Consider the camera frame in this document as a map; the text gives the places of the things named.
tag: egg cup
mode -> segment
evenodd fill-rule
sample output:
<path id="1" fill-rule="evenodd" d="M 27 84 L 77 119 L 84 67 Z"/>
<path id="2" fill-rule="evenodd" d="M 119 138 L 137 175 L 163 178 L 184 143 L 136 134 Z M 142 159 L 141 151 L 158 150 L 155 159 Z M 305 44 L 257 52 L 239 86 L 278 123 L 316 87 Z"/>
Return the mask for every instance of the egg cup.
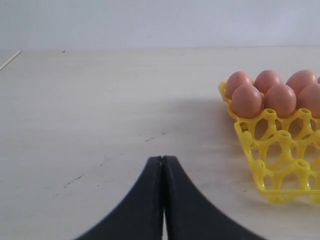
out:
<path id="1" fill-rule="evenodd" d="M 226 81 L 219 86 L 227 112 L 248 160 L 258 190 L 272 204 L 309 196 L 320 204 L 320 118 L 300 108 L 288 118 L 264 109 L 259 116 L 236 116 L 226 97 Z"/>

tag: brown egg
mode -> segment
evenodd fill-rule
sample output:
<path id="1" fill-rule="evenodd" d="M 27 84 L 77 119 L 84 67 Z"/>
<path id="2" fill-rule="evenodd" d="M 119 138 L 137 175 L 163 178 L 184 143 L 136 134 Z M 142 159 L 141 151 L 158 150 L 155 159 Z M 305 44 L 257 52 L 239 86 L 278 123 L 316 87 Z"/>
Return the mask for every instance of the brown egg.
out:
<path id="1" fill-rule="evenodd" d="M 264 108 L 275 110 L 279 118 L 288 118 L 296 111 L 295 92 L 285 84 L 271 87 L 264 95 Z"/>
<path id="2" fill-rule="evenodd" d="M 251 84 L 239 86 L 233 93 L 231 108 L 240 118 L 253 119 L 262 111 L 262 96 Z"/>
<path id="3" fill-rule="evenodd" d="M 308 85 L 316 84 L 317 76 L 310 70 L 301 70 L 293 74 L 286 84 L 293 89 L 296 96 Z"/>
<path id="4" fill-rule="evenodd" d="M 313 118 L 320 118 L 320 84 L 314 83 L 306 86 L 300 92 L 296 106 L 298 109 L 309 109 Z"/>
<path id="5" fill-rule="evenodd" d="M 244 71 L 236 71 L 233 73 L 225 86 L 225 95 L 228 99 L 232 98 L 234 91 L 244 84 L 253 84 L 253 79 Z"/>
<path id="6" fill-rule="evenodd" d="M 273 70 L 262 71 L 254 81 L 254 86 L 263 94 L 276 84 L 283 84 L 283 82 L 278 73 Z"/>

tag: egg tray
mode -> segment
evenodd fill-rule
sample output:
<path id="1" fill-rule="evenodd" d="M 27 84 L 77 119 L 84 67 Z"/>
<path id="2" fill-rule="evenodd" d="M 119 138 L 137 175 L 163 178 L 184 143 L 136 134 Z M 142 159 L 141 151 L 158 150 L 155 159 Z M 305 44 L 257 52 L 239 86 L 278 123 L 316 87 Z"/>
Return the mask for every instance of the egg tray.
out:
<path id="1" fill-rule="evenodd" d="M 303 195 L 320 204 L 320 118 L 305 108 L 288 118 L 277 117 L 269 108 L 253 119 L 241 118 L 226 97 L 226 81 L 218 88 L 236 121 L 234 129 L 258 190 L 272 204 Z"/>

